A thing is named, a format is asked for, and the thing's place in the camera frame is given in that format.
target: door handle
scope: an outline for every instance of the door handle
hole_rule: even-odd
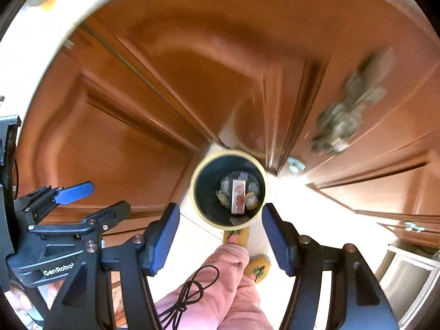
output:
[[[425,228],[423,227],[418,227],[416,224],[412,223],[412,222],[405,222],[405,230],[408,232],[411,232],[412,230],[415,230],[416,233],[420,233],[423,232],[425,230]]]
[[[338,155],[348,148],[348,139],[362,124],[362,111],[368,103],[376,104],[386,95],[381,83],[394,65],[395,54],[390,47],[366,59],[348,76],[344,83],[345,99],[318,117],[318,136],[312,141],[314,152]]]

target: metal screw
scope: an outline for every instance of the metal screw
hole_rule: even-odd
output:
[[[347,250],[348,253],[354,253],[357,250],[356,246],[351,243],[346,244],[345,249]]]
[[[298,240],[302,244],[309,244],[312,241],[312,239],[309,236],[306,236],[306,235],[300,235],[298,237]]]
[[[95,241],[89,239],[85,242],[85,250],[89,253],[95,253],[98,250],[98,245]]]
[[[134,244],[141,244],[145,240],[145,237],[143,235],[134,235],[131,237],[131,241]]]

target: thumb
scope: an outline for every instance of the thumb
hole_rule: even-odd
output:
[[[6,292],[5,296],[11,307],[16,312],[27,313],[27,311],[32,308],[32,303],[26,294],[14,286],[10,287],[10,291]]]
[[[20,303],[24,309],[26,310],[32,309],[32,303],[25,294],[20,295],[19,298],[20,298]]]

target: yellow rim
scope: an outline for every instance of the yellow rim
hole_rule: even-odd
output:
[[[261,207],[260,207],[260,209],[258,210],[258,213],[257,213],[252,219],[250,219],[248,222],[243,223],[243,224],[241,224],[241,225],[239,225],[239,226],[230,226],[230,227],[227,227],[227,226],[222,226],[222,225],[219,225],[219,224],[215,224],[214,222],[210,221],[209,219],[207,219],[207,218],[202,214],[202,212],[200,211],[199,205],[197,204],[197,201],[196,201],[196,199],[195,199],[195,191],[194,191],[194,188],[195,188],[195,184],[197,183],[197,179],[199,178],[200,173],[202,172],[202,170],[205,168],[205,166],[206,166],[207,164],[209,164],[211,161],[213,161],[213,160],[215,160],[215,159],[218,159],[219,157],[222,157],[222,156],[230,156],[230,155],[235,155],[235,156],[243,157],[243,158],[245,158],[245,159],[251,161],[253,164],[255,164],[255,166],[257,166],[258,170],[261,172],[261,175],[263,175],[263,180],[264,180],[264,182],[265,182],[265,189],[266,189],[266,192],[265,192],[265,198],[264,198],[263,201],[261,202]],[[255,222],[255,221],[261,216],[261,212],[262,212],[262,210],[263,210],[263,206],[264,206],[264,204],[266,203],[266,199],[267,199],[267,197],[268,197],[268,193],[269,193],[269,190],[268,190],[268,176],[267,176],[267,174],[266,174],[266,171],[265,171],[264,167],[261,166],[261,164],[259,163],[259,161],[258,161],[255,157],[250,156],[249,154],[245,153],[244,151],[240,151],[240,150],[222,150],[222,151],[219,151],[219,152],[213,153],[212,155],[209,155],[208,157],[206,157],[206,158],[205,158],[205,159],[204,159],[204,160],[203,160],[203,161],[202,161],[202,162],[196,167],[196,169],[194,170],[194,173],[193,173],[193,175],[192,175],[192,177],[191,177],[191,183],[190,183],[189,193],[190,193],[190,196],[191,196],[191,202],[192,202],[192,204],[193,204],[193,206],[194,206],[194,208],[195,208],[195,211],[197,212],[197,214],[199,215],[199,217],[202,218],[206,223],[208,223],[209,225],[211,225],[211,226],[213,226],[213,227],[215,227],[215,228],[221,229],[221,230],[239,230],[239,229],[241,229],[241,228],[244,228],[244,227],[249,226],[250,224],[252,224],[253,222]]]

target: cabinet door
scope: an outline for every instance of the cabinet door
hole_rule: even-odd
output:
[[[394,104],[390,110],[375,120],[371,126],[362,126],[350,139],[351,145],[340,155],[329,158],[318,156],[303,146],[303,152],[296,145],[294,156],[306,164],[307,178],[317,187],[328,187],[343,183],[360,181],[371,176],[399,172],[402,168],[421,164],[436,163],[440,154],[440,49],[436,52],[435,65],[425,70],[409,91],[409,94]],[[404,97],[403,90],[396,93]],[[364,114],[368,117],[380,105],[387,102],[388,94]],[[310,158],[320,157],[319,161],[309,164]]]
[[[404,228],[383,225],[386,229],[392,231],[398,238],[415,244],[420,244],[421,246],[428,246],[439,248],[440,247],[440,233],[433,232],[420,232],[416,233],[414,231],[408,232]]]
[[[411,0],[112,0],[93,18],[213,140],[250,152],[275,173],[290,154],[312,171],[311,181],[337,173],[313,172],[330,159],[311,151],[317,119],[342,101],[344,81],[366,57],[392,46],[397,65],[353,143],[424,89],[439,61],[438,38]],[[418,123],[412,117],[404,125]],[[386,146],[353,146],[359,158],[338,170],[423,132],[387,131]]]
[[[90,180],[92,196],[58,207],[46,221],[77,222],[120,200],[131,204],[131,217],[161,214],[168,202],[181,201],[207,140],[87,32],[70,40],[23,123],[20,195]]]
[[[432,165],[320,191],[352,210],[438,216],[440,175]]]
[[[416,235],[422,232],[428,232],[428,233],[440,233],[440,224],[439,223],[429,223],[429,222],[416,222],[412,223],[412,226],[419,227],[419,233],[417,233],[417,228],[411,229],[411,225],[409,224],[409,220],[393,220],[393,219],[381,219],[380,224],[388,225],[388,226],[394,226],[398,228],[403,228],[406,232],[415,233]]]

